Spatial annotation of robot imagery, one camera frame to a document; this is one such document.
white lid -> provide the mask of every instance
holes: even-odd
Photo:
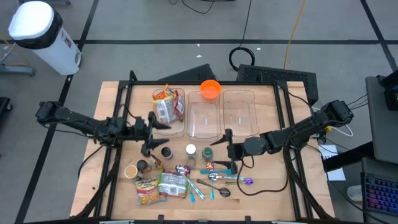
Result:
[[[13,15],[8,33],[14,40],[32,39],[45,34],[51,26],[54,11],[45,2],[29,1]]]
[[[194,154],[197,151],[197,148],[194,144],[189,144],[187,145],[185,150],[187,151],[188,154]]]

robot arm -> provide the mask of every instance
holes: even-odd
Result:
[[[40,102],[40,108],[35,116],[37,122],[41,125],[64,124],[109,147],[115,147],[121,141],[144,141],[141,153],[146,157],[149,156],[150,149],[155,149],[157,146],[169,141],[168,139],[153,139],[152,128],[171,128],[158,122],[153,111],[148,114],[148,124],[141,117],[135,117],[136,123],[131,127],[127,127],[122,117],[106,118],[99,121],[80,113],[72,112],[68,108],[61,106],[59,102],[54,101]]]
[[[311,135],[319,133],[327,126],[344,126],[350,123],[353,117],[354,114],[344,101],[335,100],[322,106],[313,116],[283,130],[261,133],[260,137],[247,138],[243,143],[233,143],[232,130],[226,129],[223,138],[211,145],[228,141],[228,157],[232,161],[240,161],[245,156],[279,152],[287,141],[290,141],[291,146],[303,146]]]

white container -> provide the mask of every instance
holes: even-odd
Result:
[[[45,2],[19,6],[8,27],[16,44],[31,49],[61,75],[79,71],[81,52],[62,27],[60,15]]]

snack bag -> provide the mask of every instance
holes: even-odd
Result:
[[[163,171],[160,174],[159,193],[185,198],[187,196],[187,184],[186,177]]]
[[[183,121],[184,100],[177,90],[172,90],[166,85],[162,92],[152,95],[152,98],[161,123],[169,124],[176,119]]]
[[[136,181],[135,185],[137,189],[138,206],[166,201],[165,195],[159,194],[159,177]]]
[[[184,100],[177,90],[174,97],[174,113],[180,121],[184,119]]]

keyboard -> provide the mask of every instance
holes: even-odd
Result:
[[[363,172],[361,182],[365,210],[398,216],[398,178]]]

